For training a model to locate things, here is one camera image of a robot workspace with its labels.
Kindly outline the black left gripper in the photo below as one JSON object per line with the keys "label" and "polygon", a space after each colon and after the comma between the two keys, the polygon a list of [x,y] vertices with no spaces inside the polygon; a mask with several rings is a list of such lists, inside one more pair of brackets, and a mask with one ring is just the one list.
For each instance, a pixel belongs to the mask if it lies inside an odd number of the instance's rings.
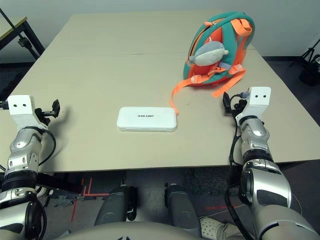
{"label": "black left gripper", "polygon": [[59,116],[60,102],[58,99],[56,99],[52,103],[52,111],[42,111],[41,108],[36,108],[34,112],[41,123],[43,123],[44,125],[49,125],[49,123],[51,122],[49,117],[57,118]]}

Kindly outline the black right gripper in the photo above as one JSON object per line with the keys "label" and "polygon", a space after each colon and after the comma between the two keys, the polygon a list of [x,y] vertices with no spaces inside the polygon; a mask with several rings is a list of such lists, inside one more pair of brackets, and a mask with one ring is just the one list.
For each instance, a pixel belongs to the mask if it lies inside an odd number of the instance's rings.
{"label": "black right gripper", "polygon": [[235,118],[237,115],[243,112],[248,101],[246,99],[240,98],[238,102],[232,103],[233,99],[235,99],[235,97],[232,97],[230,99],[227,92],[223,93],[222,103],[224,107],[224,112],[226,115],[231,113],[232,117]]}

